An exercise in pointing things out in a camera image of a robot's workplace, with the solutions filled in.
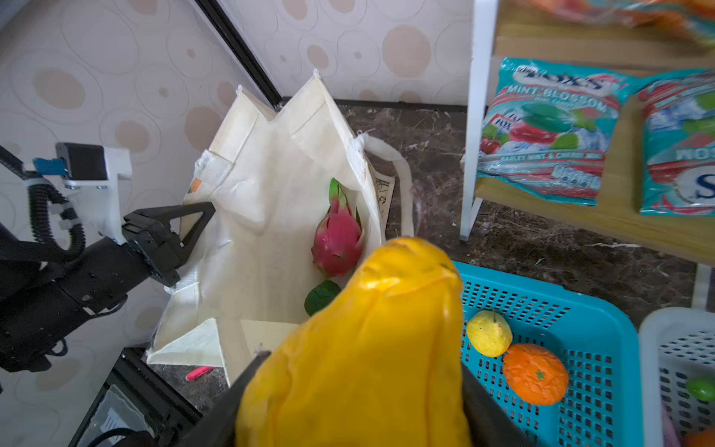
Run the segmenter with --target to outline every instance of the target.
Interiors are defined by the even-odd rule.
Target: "robotic arm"
[[[131,176],[129,152],[72,143],[57,143],[56,151],[56,159],[35,159],[34,172],[24,170],[17,157],[0,147],[0,162],[28,187],[37,241],[19,241],[0,224],[0,368],[10,373],[49,369],[48,355],[67,352],[65,336],[86,321],[117,312],[127,293],[147,278],[176,284],[177,268],[186,263],[215,211],[210,202],[146,208],[124,216],[122,223],[117,179]],[[43,174],[60,175],[69,189],[91,191],[84,207],[102,210],[96,216],[101,240],[85,248],[75,210],[82,201],[70,203]],[[101,190],[107,191],[97,195]],[[69,249],[54,241],[49,212],[63,219]],[[169,222],[195,213],[202,213],[201,218],[180,239]],[[62,349],[56,352],[57,343]]]

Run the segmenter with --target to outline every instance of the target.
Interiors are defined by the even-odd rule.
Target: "bag handle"
[[[401,153],[385,143],[379,138],[371,137],[368,134],[360,134],[357,139],[363,141],[363,147],[373,155],[392,162],[395,165],[398,178],[400,179],[400,205],[402,207],[402,236],[415,237],[415,226],[412,218],[412,171],[407,160]]]

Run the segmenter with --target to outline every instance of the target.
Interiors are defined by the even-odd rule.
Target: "lemon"
[[[504,354],[513,339],[509,323],[492,310],[482,310],[469,320],[467,336],[477,352],[487,357]]]

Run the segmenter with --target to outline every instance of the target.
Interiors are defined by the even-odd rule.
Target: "white bag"
[[[211,201],[216,213],[169,290],[147,362],[224,367],[230,384],[253,354],[241,320],[305,321],[305,297],[324,280],[310,248],[328,209],[331,178],[349,190],[360,213],[363,259],[385,241],[363,149],[395,164],[402,232],[413,236],[407,162],[379,139],[356,138],[319,76],[278,114],[239,87],[184,198],[185,204]],[[182,233],[197,218],[183,218]]]

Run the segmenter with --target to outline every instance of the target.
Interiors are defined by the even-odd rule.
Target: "dark brown marble surface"
[[[484,202],[469,241],[459,240],[466,114],[433,110],[341,106],[353,130],[369,132],[400,150],[424,190],[425,226],[419,236],[454,261],[514,273],[603,298],[636,327],[654,310],[690,306],[695,264],[647,248]],[[391,163],[370,158],[395,175]],[[393,194],[388,238],[399,235],[400,195]],[[152,365],[189,402],[205,412],[226,389],[223,371],[187,382],[196,367]]]

